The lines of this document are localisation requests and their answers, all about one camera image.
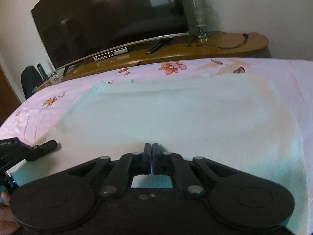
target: towel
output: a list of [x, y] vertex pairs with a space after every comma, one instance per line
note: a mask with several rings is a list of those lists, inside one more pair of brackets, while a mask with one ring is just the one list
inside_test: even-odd
[[[38, 142], [62, 149], [12, 173], [18, 184], [108, 155], [112, 160], [158, 142], [191, 160], [204, 156], [285, 186], [295, 198], [287, 225], [306, 235], [309, 198], [299, 126], [273, 84], [253, 73], [171, 82], [99, 83]], [[136, 180], [137, 185], [147, 181]], [[160, 186], [166, 179], [150, 181]]]

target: wall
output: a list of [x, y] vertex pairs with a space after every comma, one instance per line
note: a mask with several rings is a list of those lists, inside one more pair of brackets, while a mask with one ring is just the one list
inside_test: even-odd
[[21, 101], [25, 98], [20, 75], [25, 67], [41, 63], [47, 74], [51, 72], [51, 61], [30, 13], [38, 1], [0, 0], [0, 64]]
[[[51, 71], [30, 13], [38, 1], [0, 0], [0, 62], [18, 96], [26, 66], [41, 63]], [[313, 60], [313, 0], [208, 0], [208, 5], [210, 30], [256, 31], [269, 38], [272, 57]]]

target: wooden tv stand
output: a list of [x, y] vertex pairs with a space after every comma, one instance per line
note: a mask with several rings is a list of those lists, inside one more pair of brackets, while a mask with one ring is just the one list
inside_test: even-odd
[[155, 62], [213, 57], [256, 56], [268, 47], [269, 40], [264, 35], [257, 33], [249, 34], [248, 39], [245, 39], [242, 33], [217, 33], [209, 37], [204, 42], [205, 45], [201, 45], [202, 43], [199, 41], [197, 43], [192, 36], [177, 37], [168, 46], [159, 49], [153, 54], [146, 55], [146, 52], [154, 44], [154, 42], [139, 44], [134, 46], [128, 53], [97, 62], [92, 57], [87, 58], [70, 68], [65, 76], [62, 75], [63, 69], [59, 70], [57, 76], [53, 76], [45, 81], [35, 91], [71, 79]]

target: human hand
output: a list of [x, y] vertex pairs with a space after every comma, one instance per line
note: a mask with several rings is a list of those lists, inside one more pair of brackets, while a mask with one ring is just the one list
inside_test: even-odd
[[1, 194], [1, 200], [4, 206], [0, 207], [0, 235], [12, 234], [18, 229], [13, 214], [9, 207], [10, 196], [6, 193]]

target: black chair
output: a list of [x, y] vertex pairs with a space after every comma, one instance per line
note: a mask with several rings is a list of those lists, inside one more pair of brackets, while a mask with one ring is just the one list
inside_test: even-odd
[[33, 90], [41, 81], [42, 78], [34, 66], [28, 66], [23, 70], [21, 73], [21, 84], [26, 99], [34, 94]]

